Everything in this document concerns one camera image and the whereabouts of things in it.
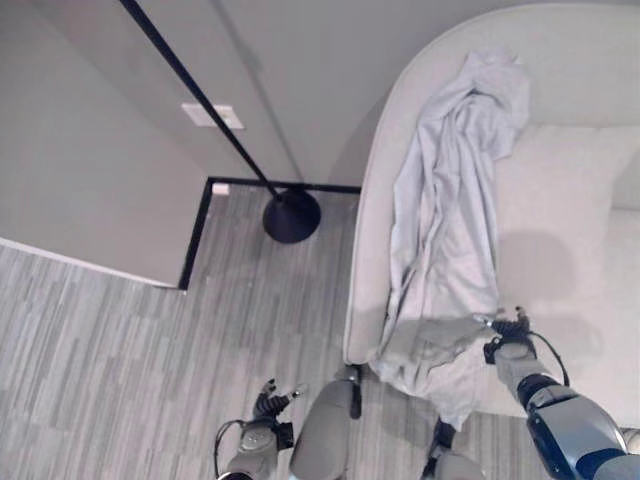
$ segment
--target black lamp base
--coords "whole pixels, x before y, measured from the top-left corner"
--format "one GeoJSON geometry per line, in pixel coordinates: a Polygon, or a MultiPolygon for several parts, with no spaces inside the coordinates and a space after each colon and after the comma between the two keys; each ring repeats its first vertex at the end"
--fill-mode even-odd
{"type": "Polygon", "coordinates": [[[276,242],[297,243],[309,238],[320,224],[322,212],[304,190],[289,189],[272,198],[264,209],[262,225],[276,242]]]}

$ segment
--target wall outlet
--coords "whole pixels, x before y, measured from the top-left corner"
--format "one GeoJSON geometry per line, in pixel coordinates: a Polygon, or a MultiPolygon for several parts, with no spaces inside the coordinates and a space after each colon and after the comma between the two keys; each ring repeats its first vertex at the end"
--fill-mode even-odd
{"type": "MultiPolygon", "coordinates": [[[[196,126],[218,128],[204,107],[199,103],[183,103],[181,107],[196,126]]],[[[213,108],[216,109],[218,115],[222,117],[224,123],[226,123],[227,127],[231,130],[244,130],[244,125],[236,115],[236,112],[233,111],[231,105],[214,105],[213,108]]]]}
{"type": "Polygon", "coordinates": [[[211,193],[214,195],[229,195],[228,183],[214,183],[211,185],[211,193]]]}

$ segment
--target black metal pole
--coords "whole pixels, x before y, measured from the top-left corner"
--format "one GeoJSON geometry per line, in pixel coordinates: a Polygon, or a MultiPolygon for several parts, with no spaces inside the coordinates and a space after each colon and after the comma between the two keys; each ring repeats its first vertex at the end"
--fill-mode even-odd
{"type": "Polygon", "coordinates": [[[142,7],[140,7],[138,2],[136,2],[136,0],[119,0],[119,1],[122,4],[122,6],[129,12],[131,17],[136,21],[138,26],[142,29],[142,31],[145,33],[145,35],[151,41],[151,43],[155,45],[155,47],[158,49],[158,51],[164,57],[167,63],[171,66],[171,68],[173,68],[173,71],[176,72],[178,77],[180,77],[180,80],[182,80],[182,82],[189,89],[191,94],[196,98],[196,100],[198,100],[198,102],[200,102],[200,105],[202,105],[202,107],[206,110],[206,112],[211,116],[213,121],[216,122],[216,125],[218,125],[218,128],[220,128],[222,133],[224,133],[224,135],[227,137],[227,140],[231,142],[231,144],[235,147],[235,149],[238,151],[238,153],[244,159],[247,165],[249,165],[251,170],[253,170],[256,176],[260,179],[260,182],[262,182],[262,185],[269,190],[269,192],[271,193],[274,199],[280,200],[280,194],[273,187],[269,179],[265,177],[264,173],[262,173],[262,170],[260,170],[260,167],[258,167],[258,165],[253,160],[253,158],[251,158],[251,155],[249,155],[249,152],[245,150],[245,148],[242,146],[242,144],[240,143],[238,138],[234,135],[234,133],[231,131],[231,129],[227,127],[227,124],[224,122],[222,117],[218,114],[216,109],[213,107],[213,105],[211,104],[207,96],[204,94],[204,92],[200,89],[200,87],[198,86],[196,81],[193,79],[189,71],[182,64],[180,59],[176,56],[175,53],[173,53],[173,50],[171,49],[169,44],[162,37],[162,35],[158,31],[158,29],[155,27],[153,22],[151,22],[151,20],[149,19],[147,14],[144,12],[144,10],[142,10],[142,7]]]}

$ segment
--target floor lamp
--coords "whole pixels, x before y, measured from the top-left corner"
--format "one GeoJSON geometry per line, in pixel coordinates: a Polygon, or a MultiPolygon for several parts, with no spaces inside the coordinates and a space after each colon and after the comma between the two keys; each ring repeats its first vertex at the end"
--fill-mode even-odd
{"type": "Polygon", "coordinates": [[[180,77],[180,80],[182,80],[191,94],[200,102],[200,105],[202,105],[218,128],[220,128],[249,168],[253,170],[262,186],[271,194],[271,200],[267,204],[262,216],[262,224],[267,234],[280,243],[297,243],[311,236],[316,228],[318,228],[322,216],[320,206],[315,198],[301,188],[290,188],[283,192],[278,192],[275,189],[242,143],[240,143],[240,140],[238,140],[218,114],[169,44],[167,44],[162,35],[160,35],[160,32],[153,22],[151,22],[147,14],[142,10],[142,7],[140,7],[136,0],[119,1],[171,66],[173,71],[180,77]]]}

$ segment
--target black floor trim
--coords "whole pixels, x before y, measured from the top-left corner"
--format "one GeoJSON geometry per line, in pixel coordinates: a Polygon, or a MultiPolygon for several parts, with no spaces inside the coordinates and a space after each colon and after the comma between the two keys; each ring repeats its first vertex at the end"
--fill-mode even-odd
{"type": "MultiPolygon", "coordinates": [[[[262,183],[258,180],[251,180],[248,178],[235,178],[235,177],[209,177],[212,183],[228,183],[230,185],[250,185],[255,187],[262,186],[262,183]]],[[[326,185],[322,183],[296,183],[296,182],[279,182],[271,181],[276,188],[301,188],[304,190],[316,190],[318,192],[333,192],[333,193],[349,193],[354,195],[360,195],[360,187],[350,187],[348,185],[326,185]]]]}
{"type": "MultiPolygon", "coordinates": [[[[213,196],[211,187],[214,183],[228,183],[230,185],[249,185],[256,187],[263,186],[262,183],[258,180],[231,177],[207,178],[207,181],[204,185],[204,190],[202,191],[202,197],[200,198],[200,206],[198,207],[196,221],[193,224],[193,232],[191,233],[189,248],[187,248],[187,256],[185,257],[184,268],[182,269],[180,281],[178,282],[178,290],[187,290],[189,288],[189,281],[191,280],[191,273],[193,272],[193,264],[196,261],[196,254],[198,253],[198,247],[200,246],[200,238],[202,237],[202,231],[204,230],[204,224],[207,219],[207,212],[209,211],[209,205],[211,204],[211,197],[213,196]]],[[[272,183],[276,188],[301,188],[304,190],[316,190],[319,192],[347,193],[354,195],[360,194],[360,187],[295,182],[272,183]]]]}
{"type": "Polygon", "coordinates": [[[211,204],[211,197],[213,196],[211,192],[211,185],[213,185],[213,181],[211,178],[207,178],[207,181],[204,184],[204,190],[202,191],[202,197],[200,197],[200,206],[198,207],[196,221],[193,224],[193,232],[191,233],[189,248],[187,248],[184,267],[182,268],[182,274],[180,275],[180,281],[178,282],[179,290],[186,290],[189,288],[189,281],[191,280],[191,273],[193,272],[193,264],[196,261],[196,254],[198,253],[198,247],[200,246],[200,238],[202,237],[204,224],[207,220],[207,212],[209,211],[209,205],[211,204]]]}

